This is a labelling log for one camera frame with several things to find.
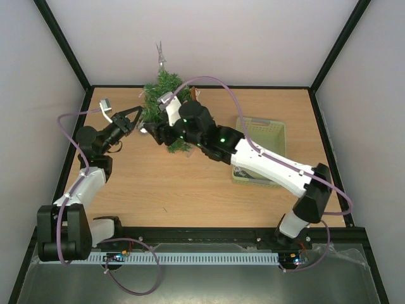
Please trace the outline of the clear plastic battery box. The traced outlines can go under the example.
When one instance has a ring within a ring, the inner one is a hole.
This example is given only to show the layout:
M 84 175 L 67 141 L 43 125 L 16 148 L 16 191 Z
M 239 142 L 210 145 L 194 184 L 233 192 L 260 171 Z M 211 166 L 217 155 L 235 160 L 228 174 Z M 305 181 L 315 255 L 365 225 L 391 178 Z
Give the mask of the clear plastic battery box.
M 191 149 L 190 151 L 188 151 L 186 154 L 186 157 L 190 158 L 192 156 L 193 152 L 194 152 L 194 149 Z

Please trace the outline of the silver star ornament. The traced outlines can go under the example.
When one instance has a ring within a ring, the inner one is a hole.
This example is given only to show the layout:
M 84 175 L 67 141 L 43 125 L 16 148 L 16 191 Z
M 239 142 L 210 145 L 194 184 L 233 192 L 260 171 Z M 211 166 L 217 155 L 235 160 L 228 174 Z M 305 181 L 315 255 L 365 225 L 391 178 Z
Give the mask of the silver star ornament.
M 158 51 L 158 65 L 159 65 L 159 72 L 165 71 L 165 63 L 166 58 L 163 54 L 162 43 L 156 43 L 156 49 Z

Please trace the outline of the green perforated plastic basket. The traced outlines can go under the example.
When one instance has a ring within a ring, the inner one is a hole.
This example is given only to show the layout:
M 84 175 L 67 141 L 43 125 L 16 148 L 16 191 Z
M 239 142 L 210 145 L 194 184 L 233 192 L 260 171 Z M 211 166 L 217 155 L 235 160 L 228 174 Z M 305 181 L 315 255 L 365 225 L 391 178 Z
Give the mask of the green perforated plastic basket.
M 283 122 L 267 120 L 263 118 L 244 117 L 245 125 L 250 138 L 260 146 L 271 152 L 287 157 L 286 128 Z M 280 185 L 252 170 L 240 167 L 250 176 L 250 179 L 234 177 L 232 169 L 232 181 L 236 184 L 249 186 L 261 186 L 269 188 L 280 188 Z

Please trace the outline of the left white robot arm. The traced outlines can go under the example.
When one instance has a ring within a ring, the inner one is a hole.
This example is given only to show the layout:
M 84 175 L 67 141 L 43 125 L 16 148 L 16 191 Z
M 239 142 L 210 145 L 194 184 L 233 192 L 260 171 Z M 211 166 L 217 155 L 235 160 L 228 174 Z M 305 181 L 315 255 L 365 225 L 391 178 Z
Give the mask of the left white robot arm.
M 103 130 L 83 126 L 70 142 L 79 152 L 80 171 L 75 182 L 52 205 L 37 212 L 37 251 L 40 261 L 68 264 L 85 260 L 105 239 L 120 234 L 122 226 L 117 216 L 104 216 L 88 221 L 86 210 L 97 192 L 112 174 L 111 148 L 122 144 L 122 138 L 135 129 L 143 108 L 136 106 L 108 115 Z

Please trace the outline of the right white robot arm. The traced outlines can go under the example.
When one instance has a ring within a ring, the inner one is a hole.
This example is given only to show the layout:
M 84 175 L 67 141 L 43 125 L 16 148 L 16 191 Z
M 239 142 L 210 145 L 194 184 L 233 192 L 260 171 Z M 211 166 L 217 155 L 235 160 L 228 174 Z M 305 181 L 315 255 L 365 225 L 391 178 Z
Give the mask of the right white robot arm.
M 298 198 L 276 228 L 275 239 L 281 247 L 290 248 L 304 228 L 321 221 L 332 192 L 326 165 L 303 165 L 268 151 L 238 130 L 215 124 L 209 110 L 197 101 L 169 106 L 161 116 L 160 122 L 143 125 L 158 144 L 170 146 L 182 139 L 208 158 L 256 172 Z

